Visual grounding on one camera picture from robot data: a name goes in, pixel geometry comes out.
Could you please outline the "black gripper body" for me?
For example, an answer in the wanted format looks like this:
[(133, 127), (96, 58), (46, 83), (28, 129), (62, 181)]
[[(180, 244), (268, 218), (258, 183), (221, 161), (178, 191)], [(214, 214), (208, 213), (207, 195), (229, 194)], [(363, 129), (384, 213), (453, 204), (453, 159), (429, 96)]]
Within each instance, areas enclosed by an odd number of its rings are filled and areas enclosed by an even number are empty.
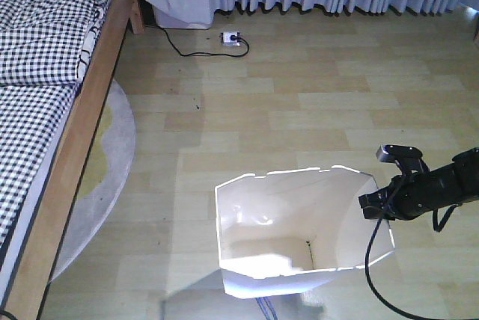
[(366, 219), (411, 221), (430, 211), (429, 173), (395, 176), (389, 185), (359, 196), (359, 205)]

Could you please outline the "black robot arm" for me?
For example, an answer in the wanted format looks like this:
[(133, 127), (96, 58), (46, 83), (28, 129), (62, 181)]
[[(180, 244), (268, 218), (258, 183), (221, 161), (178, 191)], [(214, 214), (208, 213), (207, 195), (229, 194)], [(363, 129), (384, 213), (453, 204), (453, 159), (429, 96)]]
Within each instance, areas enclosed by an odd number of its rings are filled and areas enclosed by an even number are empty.
[(410, 221), (426, 212), (461, 205), (478, 197), (478, 148), (452, 158), (452, 162), (430, 170), (422, 152), (410, 146), (382, 145), (376, 152), (380, 162), (394, 163), (401, 175), (388, 186), (359, 196), (367, 219), (384, 215), (387, 220)]

